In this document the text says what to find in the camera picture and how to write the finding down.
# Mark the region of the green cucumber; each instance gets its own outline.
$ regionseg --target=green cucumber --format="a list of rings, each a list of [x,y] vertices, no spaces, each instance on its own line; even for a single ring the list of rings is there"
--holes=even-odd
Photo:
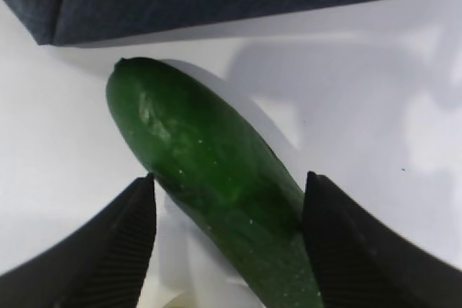
[[[119,61],[106,93],[138,160],[267,308],[323,306],[302,238],[303,192],[236,110],[149,58]]]

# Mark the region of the cucumber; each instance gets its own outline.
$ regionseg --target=cucumber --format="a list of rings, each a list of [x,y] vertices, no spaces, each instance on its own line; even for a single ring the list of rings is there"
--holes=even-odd
[[[110,112],[126,143],[267,308],[321,308],[305,252],[303,192],[235,109],[190,76],[122,59]]]

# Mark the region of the cucumber skin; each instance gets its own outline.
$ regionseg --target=cucumber skin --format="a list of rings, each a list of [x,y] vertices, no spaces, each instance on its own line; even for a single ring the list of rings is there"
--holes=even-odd
[[[302,191],[236,110],[149,58],[119,61],[106,95],[138,160],[267,308],[323,307],[300,231]]]

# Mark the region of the white backdrop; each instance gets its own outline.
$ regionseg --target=white backdrop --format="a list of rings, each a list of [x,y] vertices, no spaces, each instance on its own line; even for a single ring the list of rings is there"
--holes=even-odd
[[[53,48],[37,46],[0,3],[0,273],[145,174],[105,104],[113,64],[133,56],[168,60],[220,94],[301,186],[308,170],[328,175],[388,226],[462,268],[460,18],[460,0],[385,0]],[[159,190],[157,203],[139,306],[160,308],[184,293],[184,308],[258,307]]]

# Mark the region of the white surface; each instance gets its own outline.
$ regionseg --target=white surface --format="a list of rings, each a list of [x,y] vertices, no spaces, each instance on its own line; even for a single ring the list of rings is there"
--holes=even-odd
[[[0,272],[144,175],[104,95],[113,64],[132,56],[176,60],[261,132],[300,185],[308,170],[327,174],[462,268],[460,18],[460,0],[386,0],[105,44],[119,47],[52,48],[36,46],[0,4]],[[185,291],[200,308],[257,307],[197,228],[157,198],[139,306]]]

